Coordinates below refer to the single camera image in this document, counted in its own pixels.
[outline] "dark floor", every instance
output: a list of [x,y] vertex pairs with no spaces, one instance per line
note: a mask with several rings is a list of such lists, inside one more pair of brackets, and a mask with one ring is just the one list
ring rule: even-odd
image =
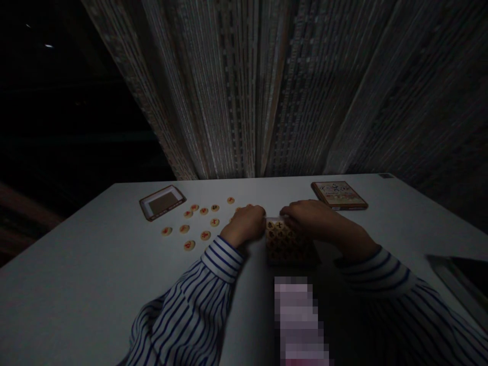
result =
[[[114,183],[175,179],[80,1],[0,10],[0,182],[67,218]],[[45,232],[0,205],[0,266]]]

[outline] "curtain fold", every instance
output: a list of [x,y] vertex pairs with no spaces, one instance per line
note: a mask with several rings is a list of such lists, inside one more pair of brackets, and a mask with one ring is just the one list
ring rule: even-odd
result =
[[484,171],[485,1],[82,2],[178,179]]

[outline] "pixelated blur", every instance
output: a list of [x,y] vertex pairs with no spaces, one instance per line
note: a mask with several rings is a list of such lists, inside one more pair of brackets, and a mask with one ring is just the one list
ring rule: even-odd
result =
[[324,344],[312,285],[306,277],[274,278],[274,322],[280,335],[280,365],[333,365]]

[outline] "open box lid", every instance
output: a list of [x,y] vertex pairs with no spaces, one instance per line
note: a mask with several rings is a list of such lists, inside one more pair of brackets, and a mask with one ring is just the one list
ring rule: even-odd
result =
[[158,217],[180,206],[186,200],[179,189],[171,185],[144,197],[139,201],[139,204],[146,219],[148,221],[154,221]]

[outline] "stack of game pieces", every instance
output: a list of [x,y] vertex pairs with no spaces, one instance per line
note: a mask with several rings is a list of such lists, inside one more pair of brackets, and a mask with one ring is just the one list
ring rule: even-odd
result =
[[291,230],[280,218],[266,219],[266,253],[271,266],[305,266],[320,264],[312,240]]

